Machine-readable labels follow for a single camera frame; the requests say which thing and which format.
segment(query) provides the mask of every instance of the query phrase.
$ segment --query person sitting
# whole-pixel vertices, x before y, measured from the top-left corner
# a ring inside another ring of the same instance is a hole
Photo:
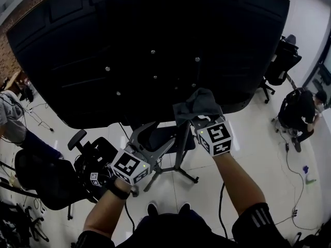
[[[299,137],[291,139],[297,152],[301,152],[300,143],[314,133],[315,124],[320,118],[320,113],[316,109],[326,101],[325,91],[318,91],[314,97],[311,91],[304,88],[297,88],[285,98],[278,117],[287,127],[302,132]]]
[[[147,207],[148,216],[119,247],[291,247],[279,233],[261,189],[231,154],[227,152],[213,159],[239,216],[232,227],[235,242],[214,234],[190,204],[184,204],[178,214],[160,214],[151,203]],[[117,178],[106,188],[87,216],[76,248],[115,247],[111,238],[131,185]],[[160,237],[160,233],[169,231],[172,232],[169,238]]]
[[[23,115],[24,109],[17,96],[9,90],[1,92],[0,137],[3,136],[9,140],[8,143],[14,143],[42,159],[62,158],[59,151],[43,142],[19,121]]]

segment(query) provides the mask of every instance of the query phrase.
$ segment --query black shoe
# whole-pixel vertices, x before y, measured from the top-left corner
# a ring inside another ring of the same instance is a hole
[[[297,152],[301,152],[301,145],[297,138],[291,138],[294,148]]]
[[[157,216],[159,212],[157,211],[157,206],[155,203],[151,202],[147,206],[147,214],[148,216]]]
[[[185,203],[184,205],[182,205],[182,207],[179,210],[178,214],[185,214],[185,213],[189,213],[191,210],[191,204],[190,203]]]

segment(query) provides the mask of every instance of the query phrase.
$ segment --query tripod stand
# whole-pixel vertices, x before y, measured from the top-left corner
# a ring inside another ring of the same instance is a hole
[[[189,174],[187,174],[183,169],[181,169],[180,165],[183,162],[183,159],[187,153],[187,150],[185,151],[185,146],[186,146],[186,141],[187,141],[187,137],[188,137],[188,133],[190,131],[190,121],[186,121],[185,123],[183,123],[181,126],[179,126],[179,132],[177,135],[177,139],[179,139],[179,143],[178,143],[178,149],[176,152],[176,161],[175,161],[175,166],[174,167],[169,167],[169,168],[164,168],[162,169],[159,164],[157,163],[155,166],[155,174],[153,175],[151,181],[148,183],[148,185],[145,187],[144,192],[147,192],[153,182],[158,178],[159,175],[161,175],[164,172],[169,172],[169,171],[176,171],[176,172],[180,172],[183,176],[187,177],[188,179],[190,179],[193,183],[198,183],[198,177],[193,178],[191,177]]]

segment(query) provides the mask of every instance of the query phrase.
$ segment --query brick wall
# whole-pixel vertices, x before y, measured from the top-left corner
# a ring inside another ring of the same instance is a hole
[[[6,32],[24,14],[42,0],[24,0],[0,26],[0,85],[6,77],[11,77],[21,69],[7,40]]]

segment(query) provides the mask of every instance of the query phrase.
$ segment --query striped sleeve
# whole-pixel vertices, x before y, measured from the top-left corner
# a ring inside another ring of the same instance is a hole
[[[256,204],[240,215],[232,227],[235,241],[254,247],[291,247],[275,226],[267,203]]]
[[[75,248],[113,248],[115,247],[114,243],[108,237],[96,233],[94,231],[83,231],[78,237],[78,241],[75,245]]]

